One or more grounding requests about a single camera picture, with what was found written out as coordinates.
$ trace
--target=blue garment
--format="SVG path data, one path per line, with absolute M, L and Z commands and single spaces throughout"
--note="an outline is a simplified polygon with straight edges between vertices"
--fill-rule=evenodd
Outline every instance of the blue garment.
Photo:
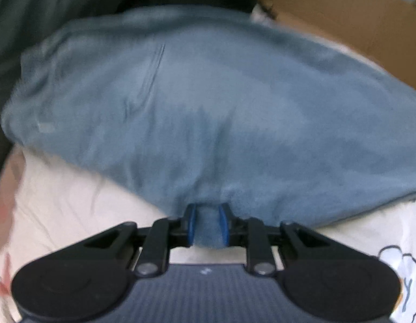
M 221 246 L 220 202 L 320 226 L 416 195 L 416 91 L 245 14 L 168 6 L 74 21 L 21 65 L 7 136 L 168 215 L 205 203 L 201 245 Z

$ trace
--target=cardboard box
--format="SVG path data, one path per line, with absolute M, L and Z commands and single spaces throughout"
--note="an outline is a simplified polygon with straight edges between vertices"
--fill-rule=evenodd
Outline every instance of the cardboard box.
M 341 42 L 416 88 L 416 1 L 273 0 L 279 22 Z

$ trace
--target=white fabric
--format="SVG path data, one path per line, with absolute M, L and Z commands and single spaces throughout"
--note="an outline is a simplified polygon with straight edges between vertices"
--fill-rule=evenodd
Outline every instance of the white fabric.
M 25 151 L 26 171 L 17 194 L 15 225 L 0 253 L 13 276 L 37 257 L 75 243 L 125 221 L 150 226 L 164 215 L 135 195 L 99 175 L 81 171 L 58 158 Z M 403 281 L 401 303 L 392 318 L 416 322 L 416 201 L 400 203 L 365 217 L 326 227 L 321 233 L 360 251 L 378 256 Z M 176 249 L 175 263 L 245 262 L 243 249 Z M 11 298 L 0 297 L 0 323 L 19 320 Z

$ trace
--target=cartoon drawing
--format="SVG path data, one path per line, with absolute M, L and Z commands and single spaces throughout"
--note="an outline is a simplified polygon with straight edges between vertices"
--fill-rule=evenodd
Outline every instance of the cartoon drawing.
M 397 323 L 413 323 L 416 316 L 416 260 L 411 254 L 403 254 L 397 246 L 380 251 L 379 258 L 399 276 L 402 293 L 397 308 L 390 318 Z

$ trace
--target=metal bolt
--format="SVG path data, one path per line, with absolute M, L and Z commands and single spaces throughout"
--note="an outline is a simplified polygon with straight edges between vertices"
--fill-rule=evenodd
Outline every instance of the metal bolt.
M 268 262 L 261 262 L 254 267 L 254 271 L 261 276 L 268 276 L 274 273 L 276 267 Z
M 155 274 L 158 271 L 157 265 L 151 262 L 140 264 L 136 269 L 143 276 L 149 276 L 149 275 Z

